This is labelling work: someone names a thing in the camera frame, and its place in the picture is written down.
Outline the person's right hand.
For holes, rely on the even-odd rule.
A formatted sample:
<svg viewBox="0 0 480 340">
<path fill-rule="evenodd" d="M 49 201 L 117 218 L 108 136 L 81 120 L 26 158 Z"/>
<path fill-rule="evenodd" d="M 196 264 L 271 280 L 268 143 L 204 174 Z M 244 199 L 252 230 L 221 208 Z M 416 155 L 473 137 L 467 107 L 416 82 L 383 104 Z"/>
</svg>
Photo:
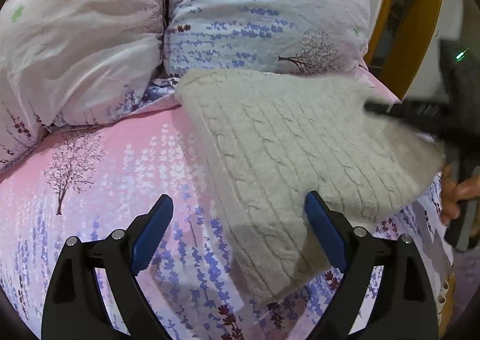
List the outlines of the person's right hand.
<svg viewBox="0 0 480 340">
<path fill-rule="evenodd" d="M 452 220 L 460 216 L 459 202 L 462 200 L 476 199 L 480 195 L 479 176 L 473 176 L 457 184 L 452 178 L 452 168 L 445 165 L 441 177 L 441 202 L 442 211 L 440 220 L 444 225 L 449 225 Z"/>
</svg>

